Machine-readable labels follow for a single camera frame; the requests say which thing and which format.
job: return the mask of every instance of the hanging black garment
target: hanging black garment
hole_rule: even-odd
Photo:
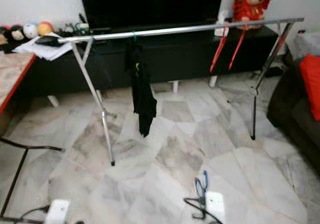
[[[157,101],[152,95],[149,77],[142,58],[142,46],[129,43],[125,54],[125,69],[130,70],[134,113],[139,114],[139,131],[149,134],[152,119],[156,116]]]

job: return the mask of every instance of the television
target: television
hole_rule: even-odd
[[[221,0],[82,1],[92,30],[214,23],[221,3]]]

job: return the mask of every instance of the red cushion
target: red cushion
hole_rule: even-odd
[[[300,64],[311,112],[320,120],[320,57],[308,54]]]

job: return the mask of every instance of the white wall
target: white wall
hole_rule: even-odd
[[[222,0],[221,9],[230,10],[234,0]],[[85,13],[82,0],[0,0],[0,26],[28,22],[52,22],[55,27],[77,22],[78,13]],[[265,12],[266,18],[303,16],[306,21],[297,29],[320,31],[320,0],[274,0]]]
[[[82,0],[0,0],[0,26],[49,21],[54,27],[78,22]]]

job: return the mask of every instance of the tv cabinet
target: tv cabinet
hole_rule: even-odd
[[[230,29],[228,40],[211,75],[261,70],[278,35],[267,27],[250,30],[237,54],[232,69],[229,62],[241,30]],[[140,37],[143,59],[150,81],[166,82],[210,76],[209,68],[220,37],[213,31]],[[130,86],[125,72],[128,39],[95,42],[86,67],[94,87],[99,90]],[[48,96],[88,90],[86,81],[72,52],[54,61],[37,58],[17,94]]]

